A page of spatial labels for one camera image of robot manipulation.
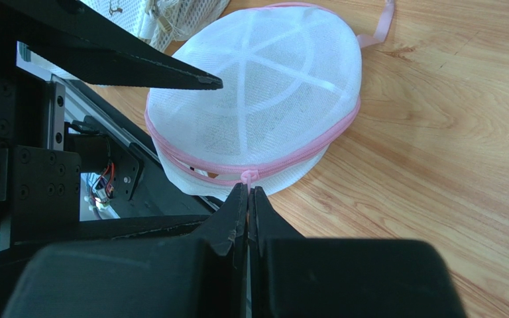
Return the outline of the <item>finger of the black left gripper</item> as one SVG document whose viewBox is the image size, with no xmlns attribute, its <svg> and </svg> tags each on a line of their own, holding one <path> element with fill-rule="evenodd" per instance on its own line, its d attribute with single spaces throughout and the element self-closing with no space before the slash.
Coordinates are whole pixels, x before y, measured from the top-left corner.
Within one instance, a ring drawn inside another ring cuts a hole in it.
<svg viewBox="0 0 509 318">
<path fill-rule="evenodd" d="M 95 85 L 216 90 L 222 80 L 165 55 L 81 1 L 0 1 L 28 49 Z"/>
<path fill-rule="evenodd" d="M 55 242 L 176 237 L 191 233 L 208 218 L 207 215 L 169 215 L 80 221 L 64 229 L 20 239 L 0 252 L 0 268 L 26 262 L 36 251 Z"/>
</svg>

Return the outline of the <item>white mesh laundry bag pink zipper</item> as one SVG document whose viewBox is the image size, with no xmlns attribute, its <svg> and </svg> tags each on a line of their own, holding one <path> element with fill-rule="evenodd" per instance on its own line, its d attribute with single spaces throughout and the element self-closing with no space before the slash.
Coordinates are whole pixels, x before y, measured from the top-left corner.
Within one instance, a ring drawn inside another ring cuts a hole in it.
<svg viewBox="0 0 509 318">
<path fill-rule="evenodd" d="M 319 5 L 277 3 L 192 36 L 174 57 L 223 87 L 149 91 L 144 119 L 168 180 L 220 200 L 237 183 L 269 195 L 296 183 L 355 120 L 361 51 L 386 40 L 394 12 L 387 1 L 368 35 Z"/>
</svg>

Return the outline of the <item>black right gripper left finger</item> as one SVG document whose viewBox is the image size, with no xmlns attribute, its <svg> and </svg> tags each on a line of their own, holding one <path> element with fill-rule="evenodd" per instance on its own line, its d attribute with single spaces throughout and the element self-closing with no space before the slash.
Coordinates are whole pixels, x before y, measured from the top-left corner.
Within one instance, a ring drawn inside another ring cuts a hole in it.
<svg viewBox="0 0 509 318">
<path fill-rule="evenodd" d="M 248 190 L 194 232 L 51 244 L 27 264 L 4 317 L 244 317 Z"/>
</svg>

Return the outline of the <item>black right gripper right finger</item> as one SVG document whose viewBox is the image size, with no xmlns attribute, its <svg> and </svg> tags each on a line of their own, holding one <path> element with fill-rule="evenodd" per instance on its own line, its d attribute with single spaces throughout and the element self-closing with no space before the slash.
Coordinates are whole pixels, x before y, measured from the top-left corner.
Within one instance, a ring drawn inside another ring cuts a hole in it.
<svg viewBox="0 0 509 318">
<path fill-rule="evenodd" d="M 254 317 L 465 317 L 444 259 L 421 240 L 308 238 L 249 196 Z"/>
</svg>

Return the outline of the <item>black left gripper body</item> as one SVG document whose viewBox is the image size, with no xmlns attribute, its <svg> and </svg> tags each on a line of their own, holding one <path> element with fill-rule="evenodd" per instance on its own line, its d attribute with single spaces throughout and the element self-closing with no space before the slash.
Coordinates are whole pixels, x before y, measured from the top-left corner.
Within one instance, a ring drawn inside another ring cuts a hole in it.
<svg viewBox="0 0 509 318">
<path fill-rule="evenodd" d="M 82 159 L 65 149 L 66 87 L 16 65 L 15 47 L 0 46 L 0 241 L 79 223 L 90 188 Z"/>
</svg>

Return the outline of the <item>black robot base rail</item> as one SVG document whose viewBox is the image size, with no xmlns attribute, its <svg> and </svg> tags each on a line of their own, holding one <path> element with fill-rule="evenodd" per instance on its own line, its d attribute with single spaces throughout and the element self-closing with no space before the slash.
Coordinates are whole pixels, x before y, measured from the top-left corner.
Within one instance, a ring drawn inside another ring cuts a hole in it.
<svg viewBox="0 0 509 318">
<path fill-rule="evenodd" d="M 78 80 L 66 87 L 65 149 L 82 159 L 87 187 L 110 184 L 107 198 L 120 217 L 210 215 L 222 201 L 187 195 L 166 177 L 146 130 Z"/>
</svg>

